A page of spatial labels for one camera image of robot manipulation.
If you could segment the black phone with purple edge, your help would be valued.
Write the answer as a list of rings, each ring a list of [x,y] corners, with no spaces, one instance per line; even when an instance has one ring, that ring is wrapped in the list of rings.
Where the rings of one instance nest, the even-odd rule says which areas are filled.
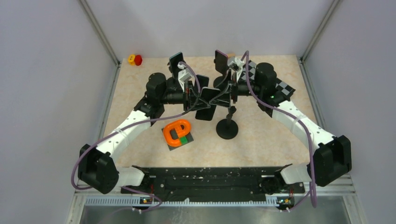
[[[228,56],[227,54],[215,50],[215,58],[214,58],[215,70],[221,75],[226,75],[229,67],[228,67]]]

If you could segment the teal edged black phone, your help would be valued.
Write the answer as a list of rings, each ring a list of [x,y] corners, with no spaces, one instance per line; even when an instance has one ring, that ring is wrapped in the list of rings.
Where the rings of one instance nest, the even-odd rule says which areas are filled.
[[[178,67],[180,62],[185,62],[182,52],[178,52],[169,58],[167,65],[174,79],[178,79],[178,73],[181,71],[181,69]]]

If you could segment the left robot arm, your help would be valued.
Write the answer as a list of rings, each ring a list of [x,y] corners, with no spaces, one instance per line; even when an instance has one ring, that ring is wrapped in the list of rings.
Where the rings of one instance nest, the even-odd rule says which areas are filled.
[[[193,82],[185,82],[159,72],[151,74],[143,98],[127,118],[107,136],[80,149],[71,176],[85,182],[86,189],[109,193],[119,180],[115,162],[122,152],[157,121],[208,109],[210,105],[202,93],[208,84],[209,77],[203,75],[194,75]]]

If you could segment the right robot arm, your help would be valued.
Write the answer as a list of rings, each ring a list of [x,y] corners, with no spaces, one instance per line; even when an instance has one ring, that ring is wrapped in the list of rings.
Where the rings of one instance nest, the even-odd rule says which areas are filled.
[[[253,61],[215,62],[221,77],[214,89],[228,101],[253,96],[260,109],[282,123],[309,151],[307,164],[288,164],[278,169],[265,186],[287,192],[294,183],[324,187],[352,169],[351,141],[331,134],[306,117],[291,101],[295,89],[278,78],[273,65]]]

